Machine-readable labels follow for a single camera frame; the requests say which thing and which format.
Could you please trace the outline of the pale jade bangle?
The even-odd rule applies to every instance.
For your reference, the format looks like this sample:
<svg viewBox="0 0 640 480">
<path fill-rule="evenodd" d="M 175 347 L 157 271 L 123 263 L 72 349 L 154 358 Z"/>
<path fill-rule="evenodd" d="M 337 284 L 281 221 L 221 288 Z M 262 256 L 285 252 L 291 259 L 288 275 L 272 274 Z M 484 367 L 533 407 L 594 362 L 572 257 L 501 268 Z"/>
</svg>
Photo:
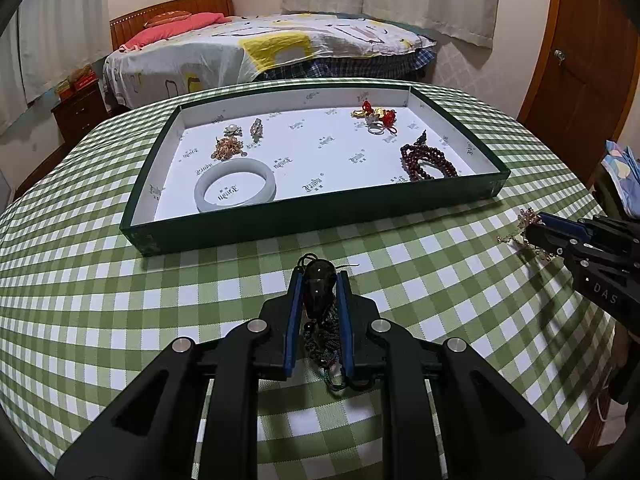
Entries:
<svg viewBox="0 0 640 480">
<path fill-rule="evenodd" d="M 268 203 L 277 194 L 273 171 L 254 158 L 230 159 L 204 171 L 194 186 L 199 212 Z"/>
</svg>

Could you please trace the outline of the crystal rhinestone brooch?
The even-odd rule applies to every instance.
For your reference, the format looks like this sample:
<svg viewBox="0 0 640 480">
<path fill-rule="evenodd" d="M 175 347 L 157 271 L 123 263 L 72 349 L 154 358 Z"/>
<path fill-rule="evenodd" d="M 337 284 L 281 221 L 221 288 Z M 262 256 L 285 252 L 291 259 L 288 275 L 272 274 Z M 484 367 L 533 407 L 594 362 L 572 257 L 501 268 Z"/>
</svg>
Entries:
<svg viewBox="0 0 640 480">
<path fill-rule="evenodd" d="M 262 140 L 262 137 L 264 136 L 264 126 L 262 125 L 262 120 L 260 118 L 256 118 L 250 126 L 250 136 L 254 143 L 258 143 Z"/>
</svg>

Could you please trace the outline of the small red gold charm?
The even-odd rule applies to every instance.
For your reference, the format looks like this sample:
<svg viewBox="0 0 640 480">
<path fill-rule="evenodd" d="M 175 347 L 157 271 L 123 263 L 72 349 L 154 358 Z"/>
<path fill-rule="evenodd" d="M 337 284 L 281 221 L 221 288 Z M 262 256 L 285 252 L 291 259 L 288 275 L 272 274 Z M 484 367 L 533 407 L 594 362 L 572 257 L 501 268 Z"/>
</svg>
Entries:
<svg viewBox="0 0 640 480">
<path fill-rule="evenodd" d="M 373 107 L 369 101 L 363 101 L 360 110 L 353 110 L 350 116 L 353 118 L 369 118 L 381 120 L 386 114 L 383 107 Z"/>
</svg>

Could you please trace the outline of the pearl flower brooch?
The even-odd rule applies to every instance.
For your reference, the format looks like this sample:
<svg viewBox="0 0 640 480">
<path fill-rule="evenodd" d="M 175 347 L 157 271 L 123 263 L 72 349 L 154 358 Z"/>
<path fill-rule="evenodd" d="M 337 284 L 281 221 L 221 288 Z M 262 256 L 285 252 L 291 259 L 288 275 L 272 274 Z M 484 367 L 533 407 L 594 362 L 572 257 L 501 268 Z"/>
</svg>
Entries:
<svg viewBox="0 0 640 480">
<path fill-rule="evenodd" d="M 232 138 L 232 136 L 242 136 L 243 130 L 238 125 L 228 125 L 224 128 L 224 136 L 228 136 L 228 138 Z"/>
</svg>

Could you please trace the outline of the gold ingot red tassel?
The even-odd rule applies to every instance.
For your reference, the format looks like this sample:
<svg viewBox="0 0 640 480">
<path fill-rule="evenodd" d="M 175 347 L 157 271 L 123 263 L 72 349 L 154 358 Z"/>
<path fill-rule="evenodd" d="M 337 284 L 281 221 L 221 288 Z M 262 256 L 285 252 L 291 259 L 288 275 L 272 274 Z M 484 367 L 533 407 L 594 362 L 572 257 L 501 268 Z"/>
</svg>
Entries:
<svg viewBox="0 0 640 480">
<path fill-rule="evenodd" d="M 378 110 L 378 120 L 382 126 L 388 130 L 391 134 L 397 133 L 396 124 L 396 112 L 394 110 L 388 110 L 387 108 L 380 108 Z"/>
</svg>

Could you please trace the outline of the green jewelry tray box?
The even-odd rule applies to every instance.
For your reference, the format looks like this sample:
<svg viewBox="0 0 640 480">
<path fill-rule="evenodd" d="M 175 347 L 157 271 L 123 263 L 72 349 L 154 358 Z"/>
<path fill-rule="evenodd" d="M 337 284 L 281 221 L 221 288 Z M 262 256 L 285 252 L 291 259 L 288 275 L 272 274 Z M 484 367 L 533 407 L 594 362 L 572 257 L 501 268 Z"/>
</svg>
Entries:
<svg viewBox="0 0 640 480">
<path fill-rule="evenodd" d="M 397 133 L 353 118 L 362 102 L 396 112 Z M 254 143 L 250 126 L 262 120 Z M 224 136 L 238 125 L 242 136 Z M 199 212 L 211 166 L 254 158 L 276 177 L 268 203 Z M 414 84 L 293 82 L 177 106 L 140 170 L 120 229 L 143 255 L 217 247 L 490 200 L 509 168 Z"/>
</svg>

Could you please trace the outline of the brown wooden door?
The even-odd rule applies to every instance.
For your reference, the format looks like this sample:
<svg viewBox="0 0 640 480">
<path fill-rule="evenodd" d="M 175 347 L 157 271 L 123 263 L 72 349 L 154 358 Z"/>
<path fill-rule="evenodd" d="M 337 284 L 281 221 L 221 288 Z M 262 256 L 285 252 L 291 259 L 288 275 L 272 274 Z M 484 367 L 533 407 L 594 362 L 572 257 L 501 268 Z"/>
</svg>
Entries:
<svg viewBox="0 0 640 480">
<path fill-rule="evenodd" d="M 620 138 L 639 79 L 639 35 L 618 0 L 550 0 L 518 120 L 590 185 Z"/>
</svg>

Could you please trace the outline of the green checkered tablecloth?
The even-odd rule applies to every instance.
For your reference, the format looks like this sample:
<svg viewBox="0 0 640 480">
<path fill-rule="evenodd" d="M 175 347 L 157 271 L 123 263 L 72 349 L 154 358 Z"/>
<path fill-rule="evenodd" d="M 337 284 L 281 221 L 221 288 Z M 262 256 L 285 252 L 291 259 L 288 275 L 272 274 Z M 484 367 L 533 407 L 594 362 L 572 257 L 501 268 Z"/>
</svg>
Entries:
<svg viewBox="0 0 640 480">
<path fill-rule="evenodd" d="M 94 128 L 1 216 L 1 405 L 44 468 L 157 353 L 208 341 L 282 294 L 307 252 L 347 266 L 352 289 L 426 340 L 465 339 L 565 439 L 608 374 L 614 322 L 570 274 L 503 243 L 525 207 L 570 219 L 599 206 L 512 117 L 422 84 L 510 168 L 492 203 L 143 258 L 119 222 L 177 99 Z"/>
</svg>

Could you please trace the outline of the bed with patterned quilt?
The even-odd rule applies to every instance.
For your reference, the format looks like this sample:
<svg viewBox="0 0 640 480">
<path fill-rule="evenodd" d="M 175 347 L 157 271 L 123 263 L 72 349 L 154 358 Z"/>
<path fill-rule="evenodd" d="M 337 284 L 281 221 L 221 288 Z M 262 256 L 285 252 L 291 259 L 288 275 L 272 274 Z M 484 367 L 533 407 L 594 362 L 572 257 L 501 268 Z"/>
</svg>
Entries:
<svg viewBox="0 0 640 480">
<path fill-rule="evenodd" d="M 401 79 L 435 57 L 435 41 L 412 30 L 334 14 L 273 14 L 211 24 L 142 44 L 104 61 L 118 104 L 138 108 L 244 82 L 314 77 Z"/>
</svg>

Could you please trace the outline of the dark wooden nightstand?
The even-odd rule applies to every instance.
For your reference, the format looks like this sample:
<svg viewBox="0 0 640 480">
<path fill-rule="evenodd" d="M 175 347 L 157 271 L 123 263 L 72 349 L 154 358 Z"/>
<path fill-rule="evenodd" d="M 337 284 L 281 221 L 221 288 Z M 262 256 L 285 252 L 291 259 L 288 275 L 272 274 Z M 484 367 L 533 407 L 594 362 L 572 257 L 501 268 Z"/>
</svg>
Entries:
<svg viewBox="0 0 640 480">
<path fill-rule="evenodd" d="M 77 145 L 108 114 L 99 81 L 89 82 L 52 108 L 52 114 L 68 148 Z"/>
</svg>

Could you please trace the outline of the red pillow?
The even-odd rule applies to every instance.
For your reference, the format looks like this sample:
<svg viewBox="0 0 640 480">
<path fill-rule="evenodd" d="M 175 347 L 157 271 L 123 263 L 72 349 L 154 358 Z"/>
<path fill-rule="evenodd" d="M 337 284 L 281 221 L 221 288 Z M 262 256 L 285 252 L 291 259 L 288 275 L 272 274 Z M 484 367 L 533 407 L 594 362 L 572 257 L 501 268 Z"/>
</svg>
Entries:
<svg viewBox="0 0 640 480">
<path fill-rule="evenodd" d="M 120 52 L 131 52 L 141 50 L 149 44 L 155 44 L 157 41 L 174 38 L 202 29 L 207 26 L 227 24 L 231 22 L 231 18 L 224 16 L 222 13 L 203 12 L 190 14 L 185 18 L 166 18 L 163 23 L 156 24 L 152 27 L 138 32 L 131 39 L 124 42 L 118 47 Z"/>
</svg>

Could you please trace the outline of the red boxes on nightstand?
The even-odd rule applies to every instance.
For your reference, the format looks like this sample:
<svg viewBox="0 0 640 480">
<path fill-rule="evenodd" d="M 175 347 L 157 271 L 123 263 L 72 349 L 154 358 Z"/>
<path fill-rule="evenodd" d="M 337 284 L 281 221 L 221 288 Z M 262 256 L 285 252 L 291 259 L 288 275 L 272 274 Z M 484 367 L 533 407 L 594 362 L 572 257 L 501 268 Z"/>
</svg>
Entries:
<svg viewBox="0 0 640 480">
<path fill-rule="evenodd" d="M 61 101 L 64 101 L 97 80 L 98 76 L 96 76 L 96 72 L 92 66 L 86 65 L 78 68 L 78 70 L 74 70 L 70 76 L 61 81 L 55 87 L 55 94 Z"/>
</svg>

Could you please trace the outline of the orange patterned pillow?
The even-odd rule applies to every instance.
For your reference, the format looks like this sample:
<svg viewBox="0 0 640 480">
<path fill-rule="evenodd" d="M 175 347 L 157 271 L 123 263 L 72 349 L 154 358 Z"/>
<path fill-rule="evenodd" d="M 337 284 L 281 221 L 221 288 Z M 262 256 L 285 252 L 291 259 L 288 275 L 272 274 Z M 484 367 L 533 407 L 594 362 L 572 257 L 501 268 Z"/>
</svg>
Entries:
<svg viewBox="0 0 640 480">
<path fill-rule="evenodd" d="M 191 15 L 192 15 L 191 12 L 183 11 L 183 10 L 163 12 L 163 13 L 152 16 L 152 18 L 149 18 L 144 23 L 144 27 L 153 28 L 160 25 L 183 21 L 183 20 L 186 20 L 187 18 L 190 18 Z"/>
</svg>

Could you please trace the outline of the wooden headboard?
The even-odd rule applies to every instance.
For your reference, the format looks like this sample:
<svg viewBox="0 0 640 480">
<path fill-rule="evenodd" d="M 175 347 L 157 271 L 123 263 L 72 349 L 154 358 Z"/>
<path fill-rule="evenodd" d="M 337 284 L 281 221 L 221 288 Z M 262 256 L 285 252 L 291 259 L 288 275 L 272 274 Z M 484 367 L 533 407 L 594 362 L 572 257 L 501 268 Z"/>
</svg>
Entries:
<svg viewBox="0 0 640 480">
<path fill-rule="evenodd" d="M 142 32 L 144 24 L 157 15 L 174 11 L 186 11 L 192 14 L 219 12 L 225 16 L 235 14 L 232 0 L 170 0 L 153 4 L 110 21 L 112 48 L 117 50 L 138 32 Z"/>
</svg>

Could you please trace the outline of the left white curtain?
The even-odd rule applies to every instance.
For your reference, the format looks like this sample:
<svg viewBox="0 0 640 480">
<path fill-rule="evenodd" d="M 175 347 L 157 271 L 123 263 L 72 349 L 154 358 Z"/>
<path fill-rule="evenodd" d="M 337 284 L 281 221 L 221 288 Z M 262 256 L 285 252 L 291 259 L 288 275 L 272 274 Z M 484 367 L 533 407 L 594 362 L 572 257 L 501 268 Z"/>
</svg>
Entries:
<svg viewBox="0 0 640 480">
<path fill-rule="evenodd" d="M 1 31 L 1 129 L 110 52 L 107 0 L 22 0 Z"/>
</svg>

